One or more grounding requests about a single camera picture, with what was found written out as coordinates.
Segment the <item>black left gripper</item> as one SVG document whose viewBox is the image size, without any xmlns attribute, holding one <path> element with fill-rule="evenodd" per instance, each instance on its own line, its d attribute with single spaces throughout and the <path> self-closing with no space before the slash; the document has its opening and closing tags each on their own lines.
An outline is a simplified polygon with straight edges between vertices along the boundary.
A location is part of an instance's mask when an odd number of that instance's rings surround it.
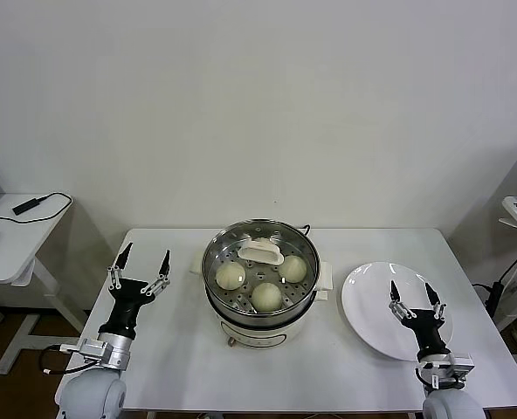
<svg viewBox="0 0 517 419">
<path fill-rule="evenodd" d="M 100 326 L 98 333 L 110 333 L 123 337 L 135 337 L 137 316 L 142 306 L 152 303 L 168 285 L 170 269 L 170 250 L 167 250 L 157 273 L 155 281 L 124 278 L 122 270 L 126 267 L 133 243 L 130 242 L 116 258 L 114 264 L 107 268 L 110 279 L 109 290 L 114 298 L 114 307 L 106 323 Z"/>
</svg>

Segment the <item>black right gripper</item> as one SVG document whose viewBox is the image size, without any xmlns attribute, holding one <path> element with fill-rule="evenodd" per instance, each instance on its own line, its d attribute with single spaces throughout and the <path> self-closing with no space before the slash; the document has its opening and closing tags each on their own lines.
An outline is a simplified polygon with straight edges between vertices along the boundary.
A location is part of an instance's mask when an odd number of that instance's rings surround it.
<svg viewBox="0 0 517 419">
<path fill-rule="evenodd" d="M 425 358 L 435 354 L 449 354 L 451 351 L 439 334 L 439 328 L 445 323 L 446 304 L 441 302 L 438 293 L 429 282 L 426 282 L 424 286 L 433 311 L 426 309 L 411 310 L 402 302 L 394 280 L 390 281 L 389 309 L 399 321 L 404 319 L 404 326 L 415 334 L 419 348 L 417 358 Z"/>
</svg>

